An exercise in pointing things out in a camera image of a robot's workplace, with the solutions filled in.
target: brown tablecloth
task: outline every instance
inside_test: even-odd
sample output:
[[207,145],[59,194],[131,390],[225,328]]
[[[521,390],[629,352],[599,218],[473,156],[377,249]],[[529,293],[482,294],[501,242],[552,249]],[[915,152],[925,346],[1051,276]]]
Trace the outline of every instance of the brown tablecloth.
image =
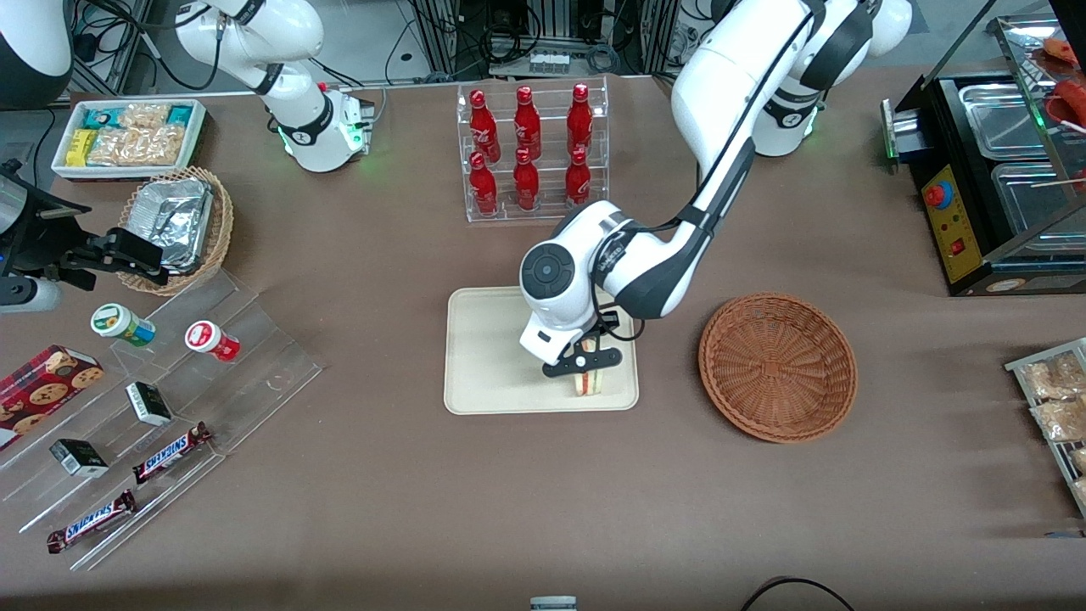
[[[255,97],[206,98],[203,165],[237,205],[227,267],[329,367],[90,573],[0,524],[0,596],[20,597],[0,607],[736,609],[793,574],[861,609],[1081,608],[1086,542],[1039,538],[1075,510],[1001,366],[1086,335],[1084,301],[946,296],[908,175],[877,161],[877,102],[918,72],[860,71],[801,150],[756,162],[685,301],[637,342],[641,400],[619,413],[445,411],[449,295],[515,284],[548,231],[468,226],[455,86],[392,91],[372,154],[327,175],[283,154]],[[666,88],[610,86],[614,198],[656,224],[693,192],[693,158]],[[101,230],[131,188],[53,190]],[[96,305],[159,302],[99,285],[0,319],[0,371],[50,343],[103,352]],[[758,290],[815,303],[856,352],[856,407],[818,442],[752,440],[702,390],[703,324]],[[762,608],[835,608],[787,588]]]

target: red soda bottle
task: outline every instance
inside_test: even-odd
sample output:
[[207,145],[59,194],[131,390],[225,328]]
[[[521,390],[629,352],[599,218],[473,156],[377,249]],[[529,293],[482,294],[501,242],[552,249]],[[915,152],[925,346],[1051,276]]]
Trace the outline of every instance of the red soda bottle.
[[487,96],[475,89],[468,99],[471,101],[471,139],[476,150],[485,155],[488,163],[497,163],[502,158],[502,147],[497,143],[497,123],[487,107]]
[[566,203],[572,207],[589,201],[589,182],[592,181],[592,171],[585,164],[589,157],[584,147],[573,149],[572,163],[566,169]]
[[532,103],[532,88],[517,88],[517,114],[513,117],[513,125],[517,130],[517,147],[523,147],[531,153],[532,158],[539,158],[543,154],[543,136],[540,127],[540,112]]
[[493,216],[497,214],[497,182],[494,175],[487,167],[487,158],[481,152],[472,151],[468,160],[471,163],[468,181],[471,182],[471,195],[479,207],[479,214]]
[[566,115],[566,128],[570,155],[578,145],[584,147],[585,152],[592,148],[592,109],[589,107],[589,86],[583,82],[573,85],[573,103]]
[[517,149],[517,167],[513,170],[517,183],[517,205],[526,212],[539,207],[540,173],[532,164],[531,152],[526,147]]

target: brown wicker bowl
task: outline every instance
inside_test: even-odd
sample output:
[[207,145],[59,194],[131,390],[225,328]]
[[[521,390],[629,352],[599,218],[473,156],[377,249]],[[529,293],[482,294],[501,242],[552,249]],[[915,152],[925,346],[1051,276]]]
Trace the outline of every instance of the brown wicker bowl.
[[833,431],[856,399],[848,341],[809,303],[758,292],[709,319],[697,354],[717,409],[767,442],[796,444]]
[[[200,253],[200,268],[187,276],[169,276],[166,285],[159,285],[151,280],[135,273],[118,272],[121,281],[134,290],[141,292],[152,292],[163,296],[172,296],[181,291],[182,288],[197,281],[209,273],[214,273],[226,258],[226,251],[230,246],[230,231],[233,230],[233,203],[230,201],[230,193],[226,192],[223,182],[218,178],[202,167],[185,167],[174,169],[155,176],[150,181],[156,180],[180,180],[181,178],[200,178],[212,186],[215,191],[215,199],[212,201],[211,218],[207,219],[207,236],[204,238],[203,251]],[[128,224],[128,215],[132,211],[132,202],[139,189],[128,198],[128,204],[121,212],[121,226]]]

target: foil-wrapped food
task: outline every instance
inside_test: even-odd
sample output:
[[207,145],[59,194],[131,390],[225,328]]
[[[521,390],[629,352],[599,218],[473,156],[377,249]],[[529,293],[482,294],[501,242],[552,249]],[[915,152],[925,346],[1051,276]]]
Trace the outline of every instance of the foil-wrapped food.
[[200,178],[155,180],[136,194],[125,228],[162,247],[171,275],[200,268],[215,190]]

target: red emergency stop button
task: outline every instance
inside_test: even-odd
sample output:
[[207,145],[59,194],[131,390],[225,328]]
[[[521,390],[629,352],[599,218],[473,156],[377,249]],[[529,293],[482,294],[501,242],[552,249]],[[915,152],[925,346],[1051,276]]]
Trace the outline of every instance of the red emergency stop button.
[[924,203],[935,209],[945,209],[951,201],[954,201],[954,186],[946,180],[924,189]]
[[927,187],[927,190],[924,191],[924,203],[935,207],[936,205],[943,203],[943,199],[945,196],[946,193],[943,192],[943,187],[938,184]]

